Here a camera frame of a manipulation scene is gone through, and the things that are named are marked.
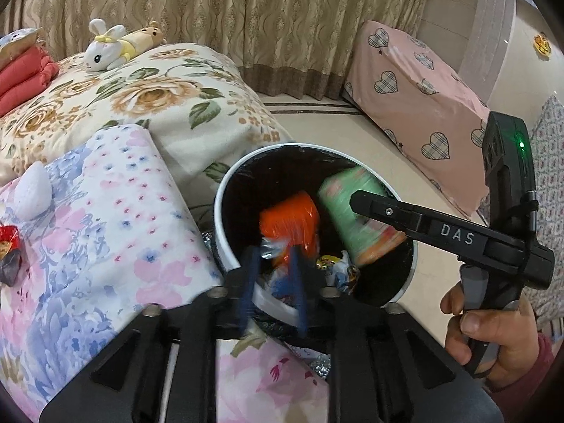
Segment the person right hand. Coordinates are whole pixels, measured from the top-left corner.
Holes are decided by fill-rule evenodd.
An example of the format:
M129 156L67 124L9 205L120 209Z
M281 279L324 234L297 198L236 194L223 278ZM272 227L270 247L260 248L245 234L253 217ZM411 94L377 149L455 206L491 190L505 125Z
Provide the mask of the person right hand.
M446 351L461 365L470 362L468 339L499 346L486 381L489 387L506 388L529 372L539 354L536 320L531 303L521 296L516 310L470 310L463 312L465 295L457 284L443 296L441 310L450 315Z

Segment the pink sleeve forearm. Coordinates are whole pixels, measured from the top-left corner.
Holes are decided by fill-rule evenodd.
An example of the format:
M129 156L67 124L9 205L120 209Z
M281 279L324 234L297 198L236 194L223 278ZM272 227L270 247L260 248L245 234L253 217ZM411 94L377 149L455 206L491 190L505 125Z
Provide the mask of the pink sleeve forearm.
M505 387L493 385L490 380L486 381L488 393L502 411L506 422L513 422L520 415L552 366L554 356L551 341L541 332L538 333L537 339L537 358L532 367L518 380Z

